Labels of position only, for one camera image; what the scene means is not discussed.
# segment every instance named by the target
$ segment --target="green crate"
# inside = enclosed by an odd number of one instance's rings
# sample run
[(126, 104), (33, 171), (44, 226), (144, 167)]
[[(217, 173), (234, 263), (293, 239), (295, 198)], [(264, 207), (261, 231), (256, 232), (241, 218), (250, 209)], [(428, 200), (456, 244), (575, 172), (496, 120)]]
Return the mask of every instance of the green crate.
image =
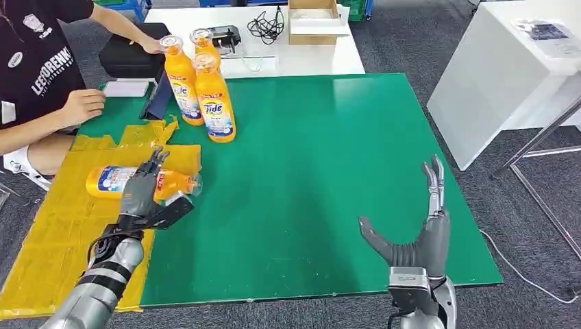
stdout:
[(339, 0), (339, 3), (349, 7), (349, 21), (361, 22), (365, 16), (366, 0)]
[(125, 0), (92, 0), (97, 5), (121, 5)]

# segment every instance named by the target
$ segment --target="black t-shirt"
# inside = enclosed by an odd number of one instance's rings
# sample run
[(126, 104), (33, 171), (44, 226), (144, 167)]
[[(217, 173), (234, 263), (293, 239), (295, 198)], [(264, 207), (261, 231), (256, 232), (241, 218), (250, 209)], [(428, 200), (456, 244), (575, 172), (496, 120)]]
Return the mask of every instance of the black t-shirt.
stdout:
[(58, 110), (71, 91), (85, 89), (57, 19), (87, 19), (93, 2), (0, 0), (0, 11), (0, 128), (6, 128)]

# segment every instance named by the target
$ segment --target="orange bottle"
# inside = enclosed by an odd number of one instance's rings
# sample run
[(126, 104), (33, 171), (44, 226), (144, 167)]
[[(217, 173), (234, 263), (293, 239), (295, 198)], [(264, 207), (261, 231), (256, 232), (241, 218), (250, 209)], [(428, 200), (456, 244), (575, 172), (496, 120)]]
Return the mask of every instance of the orange bottle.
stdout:
[(184, 121), (191, 125), (203, 125), (194, 87), (196, 71), (183, 52), (184, 41), (179, 36), (165, 36), (160, 44), (166, 49), (165, 71)]
[(214, 142), (231, 142), (236, 136), (236, 122), (226, 81), (218, 71), (218, 62), (211, 53), (198, 53), (194, 67), (196, 93), (208, 136)]
[[(87, 192), (93, 197), (121, 199), (127, 181), (135, 174), (135, 167), (106, 166), (94, 168), (86, 181)], [(178, 191), (198, 195), (201, 192), (200, 175), (188, 176), (176, 171), (162, 169), (153, 199), (156, 202), (168, 199)]]
[(211, 53), (217, 61), (218, 70), (220, 70), (220, 52), (214, 43), (212, 43), (212, 38), (214, 34), (209, 29), (195, 29), (190, 34), (190, 41), (194, 44), (195, 53)]

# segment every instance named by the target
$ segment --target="person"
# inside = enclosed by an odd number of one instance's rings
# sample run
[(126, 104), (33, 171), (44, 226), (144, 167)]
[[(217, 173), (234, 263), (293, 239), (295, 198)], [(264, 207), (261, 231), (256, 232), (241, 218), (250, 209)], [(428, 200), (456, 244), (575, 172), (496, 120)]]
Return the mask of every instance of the person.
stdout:
[(87, 89), (58, 23), (92, 19), (110, 32), (160, 53), (159, 42), (123, 15), (92, 0), (0, 0), (0, 156), (48, 190), (74, 136), (66, 134), (101, 115), (105, 96)]

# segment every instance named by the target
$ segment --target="cardboard box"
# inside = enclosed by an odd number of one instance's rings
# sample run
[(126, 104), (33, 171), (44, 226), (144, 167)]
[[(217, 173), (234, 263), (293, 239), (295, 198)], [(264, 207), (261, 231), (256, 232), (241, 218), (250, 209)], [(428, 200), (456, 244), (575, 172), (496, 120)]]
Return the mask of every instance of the cardboard box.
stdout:
[(335, 45), (349, 35), (349, 8), (335, 0), (289, 0), (288, 43), (291, 45)]

